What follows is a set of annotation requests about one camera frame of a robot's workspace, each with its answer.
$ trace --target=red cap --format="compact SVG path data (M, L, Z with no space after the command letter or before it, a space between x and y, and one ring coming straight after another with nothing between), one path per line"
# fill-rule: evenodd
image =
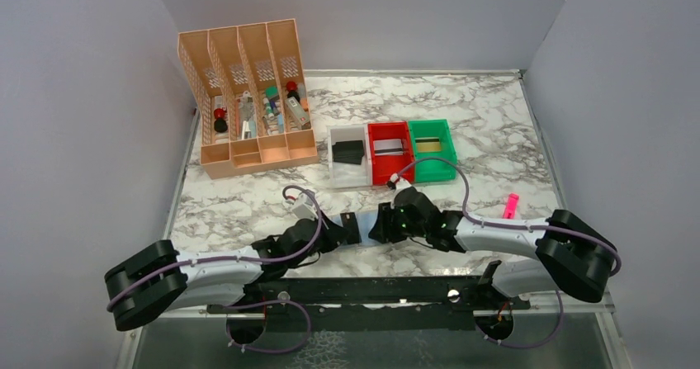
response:
M224 109L218 108L214 109L214 118L215 119L223 119L226 117L226 111Z

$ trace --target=gray wall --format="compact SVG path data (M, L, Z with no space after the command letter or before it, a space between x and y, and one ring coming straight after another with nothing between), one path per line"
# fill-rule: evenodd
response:
M637 368L697 367L700 0L568 0L525 76L566 199L619 248Z
M160 0L0 0L0 367L113 367L102 276L162 235L193 102Z
M283 18L308 69L525 69L564 0L163 0L180 31Z

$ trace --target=tabletop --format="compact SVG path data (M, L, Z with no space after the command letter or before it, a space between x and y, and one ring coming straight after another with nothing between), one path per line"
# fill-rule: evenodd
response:
M218 252L281 234L296 222L283 202L289 184L316 193L328 215L375 210L390 201L387 187L333 189L329 181L327 127L368 122L447 119L458 158L471 185L469 209L500 217L510 193L520 196L517 218L549 216L557 207L542 148L515 75L309 77L306 79L320 162L296 168L212 180L200 162L196 134L170 238L175 248ZM416 187L441 210L458 210L460 178ZM296 277L391 277L479 274L491 252L443 253L411 241L337 250Z

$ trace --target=green bin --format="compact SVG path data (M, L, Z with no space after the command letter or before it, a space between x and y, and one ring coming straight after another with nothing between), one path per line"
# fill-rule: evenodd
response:
M442 157L457 163L457 153L452 143L447 120L409 121L409 131L416 160L425 157ZM416 182L449 181L455 176L455 169L442 161L424 161L415 167Z

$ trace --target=pink marker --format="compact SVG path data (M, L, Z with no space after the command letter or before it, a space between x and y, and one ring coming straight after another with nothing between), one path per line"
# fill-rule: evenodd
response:
M508 195L508 204L505 205L504 219L512 219L515 217L515 209L518 208L518 200L520 196L515 193Z

